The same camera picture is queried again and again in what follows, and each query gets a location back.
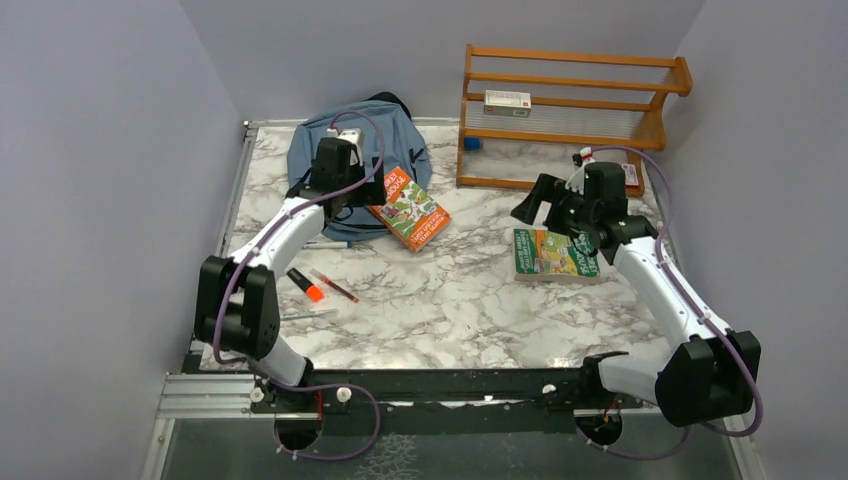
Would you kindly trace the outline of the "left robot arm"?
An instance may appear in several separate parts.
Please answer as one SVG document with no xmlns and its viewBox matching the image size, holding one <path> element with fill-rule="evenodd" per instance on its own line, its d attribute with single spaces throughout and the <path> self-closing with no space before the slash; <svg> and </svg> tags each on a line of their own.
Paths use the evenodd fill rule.
<svg viewBox="0 0 848 480">
<path fill-rule="evenodd" d="M 279 337 L 277 274 L 346 206 L 385 199 L 381 156 L 367 158 L 364 136 L 347 129 L 319 140 L 306 179 L 287 193 L 281 209 L 232 256 L 208 257 L 200 267 L 194 319 L 196 339 L 245 361 L 276 386 L 285 407 L 313 401 L 312 364 Z"/>
</svg>

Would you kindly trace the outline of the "orange treehouse book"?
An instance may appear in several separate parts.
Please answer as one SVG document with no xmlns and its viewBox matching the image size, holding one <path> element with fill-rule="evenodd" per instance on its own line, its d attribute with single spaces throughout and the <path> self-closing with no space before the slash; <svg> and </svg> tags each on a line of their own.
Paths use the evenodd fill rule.
<svg viewBox="0 0 848 480">
<path fill-rule="evenodd" d="M 386 203 L 367 209 L 409 250 L 418 252 L 450 223 L 451 215 L 400 167 L 385 174 Z"/>
</svg>

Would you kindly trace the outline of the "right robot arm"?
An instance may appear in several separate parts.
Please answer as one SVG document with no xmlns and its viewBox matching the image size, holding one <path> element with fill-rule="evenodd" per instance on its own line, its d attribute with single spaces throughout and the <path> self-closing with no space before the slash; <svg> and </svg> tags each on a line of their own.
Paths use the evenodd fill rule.
<svg viewBox="0 0 848 480">
<path fill-rule="evenodd" d="M 677 427 L 712 427 L 719 419 L 752 413 L 741 433 L 756 431 L 763 418 L 756 384 L 759 341 L 709 308 L 666 257 L 651 222 L 629 213 L 624 169 L 612 162 L 586 163 L 579 187 L 541 174 L 510 215 L 532 224 L 543 203 L 550 206 L 543 226 L 557 234 L 587 235 L 645 302 L 671 350 L 662 361 L 626 353 L 591 361 L 576 383 L 579 398 L 600 407 L 616 393 L 629 395 L 657 406 Z"/>
</svg>

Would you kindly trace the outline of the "blue student backpack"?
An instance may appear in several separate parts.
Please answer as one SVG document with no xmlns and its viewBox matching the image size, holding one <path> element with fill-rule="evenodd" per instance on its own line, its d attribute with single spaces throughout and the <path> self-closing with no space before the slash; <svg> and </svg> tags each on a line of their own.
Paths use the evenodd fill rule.
<svg viewBox="0 0 848 480">
<path fill-rule="evenodd" d="M 348 103 L 319 113 L 298 125 L 286 155 L 288 180 L 294 185 L 301 180 L 317 150 L 318 142 L 328 133 L 331 120 L 345 114 L 336 126 L 345 130 L 358 128 L 364 136 L 364 154 L 370 164 L 379 153 L 380 142 L 373 126 L 357 116 L 359 111 L 372 118 L 385 140 L 383 167 L 386 172 L 400 168 L 419 186 L 426 187 L 432 176 L 432 165 L 425 139 L 414 125 L 403 102 L 390 92 L 381 92 L 366 100 Z"/>
</svg>

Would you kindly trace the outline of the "green treehouse book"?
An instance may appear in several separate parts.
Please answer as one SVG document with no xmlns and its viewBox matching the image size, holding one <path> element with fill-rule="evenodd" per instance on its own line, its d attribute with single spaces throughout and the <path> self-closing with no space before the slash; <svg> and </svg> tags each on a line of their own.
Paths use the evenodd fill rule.
<svg viewBox="0 0 848 480">
<path fill-rule="evenodd" d="M 595 284 L 602 280 L 597 250 L 586 233 L 573 237 L 516 228 L 512 238 L 518 281 Z"/>
</svg>

